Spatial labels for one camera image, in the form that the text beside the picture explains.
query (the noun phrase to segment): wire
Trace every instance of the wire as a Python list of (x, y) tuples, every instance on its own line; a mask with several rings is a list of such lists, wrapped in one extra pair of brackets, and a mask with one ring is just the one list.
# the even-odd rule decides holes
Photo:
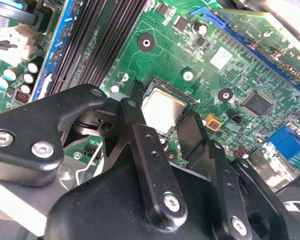
[(95, 152), (93, 153), (92, 157), (90, 158), (90, 161), (88, 162), (88, 164), (85, 166), (85, 168), (83, 169), (79, 169), (77, 171), (75, 171), (75, 180), (76, 180), (76, 184), (79, 186), (80, 185), (80, 180), (79, 180), (79, 173), (80, 172), (85, 172), (88, 170), (88, 168), (91, 166), (91, 164), (93, 163), (93, 161), (95, 160), (98, 152), (100, 151), (101, 147), (102, 147), (102, 142), (99, 144), (99, 146), (97, 147), (97, 149), (95, 150)]
[(12, 44), (12, 45), (8, 45), (8, 44), (0, 44), (0, 50), (7, 50), (7, 49), (11, 49), (11, 48), (16, 48), (17, 46)]

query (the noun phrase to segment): motherboard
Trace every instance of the motherboard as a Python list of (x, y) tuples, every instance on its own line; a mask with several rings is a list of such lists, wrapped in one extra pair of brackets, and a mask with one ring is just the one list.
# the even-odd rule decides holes
[[(84, 83), (128, 96), (138, 80), (145, 120), (172, 162), (187, 166), (176, 129), (193, 110), (229, 160), (256, 169), (263, 161), (289, 181), (300, 173), (300, 42), (270, 13), (216, 0), (50, 4), (59, 11), (37, 51), (15, 65), (0, 60), (0, 79), (22, 72), (6, 87), (0, 80), (0, 112)], [(38, 57), (28, 91), (24, 76)], [(91, 137), (66, 155), (87, 163), (100, 142)]]

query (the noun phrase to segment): blue pcie slot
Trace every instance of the blue pcie slot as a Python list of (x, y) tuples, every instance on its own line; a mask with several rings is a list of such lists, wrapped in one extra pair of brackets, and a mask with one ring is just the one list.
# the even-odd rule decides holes
[(259, 61), (265, 64), (268, 68), (274, 71), (277, 75), (283, 78), (288, 84), (293, 86), (296, 90), (300, 92), (300, 84), (294, 82), (294, 78), (283, 72), (280, 68), (278, 68), (275, 64), (273, 64), (270, 60), (268, 60), (264, 55), (262, 55), (257, 50), (253, 50), (249, 47), (249, 44), (244, 40), (241, 36), (239, 36), (235, 31), (233, 31), (230, 27), (227, 26), (225, 22), (223, 22), (220, 18), (214, 15), (213, 11), (209, 11), (207, 8), (202, 7), (198, 8), (192, 12), (190, 12), (191, 16), (202, 14), (202, 17), (214, 25), (216, 25), (219, 29), (223, 30), (225, 33), (230, 35), (237, 43), (243, 46), (249, 53), (255, 56)]

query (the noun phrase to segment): white sticker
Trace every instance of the white sticker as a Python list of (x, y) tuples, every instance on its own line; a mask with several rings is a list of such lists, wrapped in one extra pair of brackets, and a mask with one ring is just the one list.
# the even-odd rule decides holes
[(216, 54), (211, 58), (210, 63), (221, 70), (230, 61), (233, 55), (224, 47), (220, 47)]

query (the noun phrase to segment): power connector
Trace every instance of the power connector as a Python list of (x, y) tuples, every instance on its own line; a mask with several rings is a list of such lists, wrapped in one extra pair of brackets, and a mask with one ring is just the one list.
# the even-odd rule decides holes
[(0, 60), (12, 66), (17, 66), (29, 59), (38, 50), (37, 43), (41, 33), (33, 31), (28, 25), (3, 27), (0, 34), (11, 45), (16, 45), (16, 47), (7, 50), (0, 49)]

